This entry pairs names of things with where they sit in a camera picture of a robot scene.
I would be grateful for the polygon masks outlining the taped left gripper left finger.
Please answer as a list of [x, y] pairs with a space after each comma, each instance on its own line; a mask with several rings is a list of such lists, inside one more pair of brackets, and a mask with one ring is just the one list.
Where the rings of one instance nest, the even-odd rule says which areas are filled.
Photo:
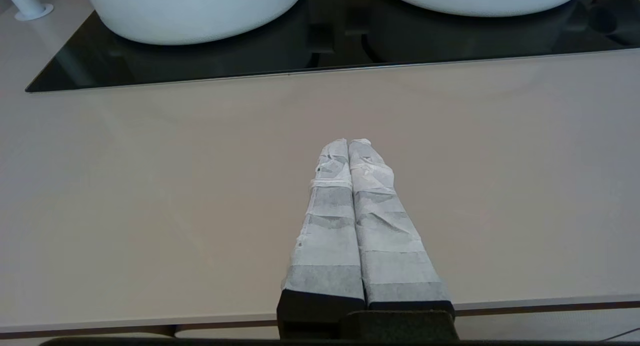
[[366, 308], [348, 143], [325, 145], [278, 302], [281, 336], [339, 336]]

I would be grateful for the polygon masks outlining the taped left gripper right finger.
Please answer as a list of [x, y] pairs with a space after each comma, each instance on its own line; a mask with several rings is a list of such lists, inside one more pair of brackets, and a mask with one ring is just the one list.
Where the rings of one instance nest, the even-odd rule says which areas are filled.
[[455, 308], [394, 188], [393, 169], [366, 139], [349, 143], [359, 256], [372, 311]]

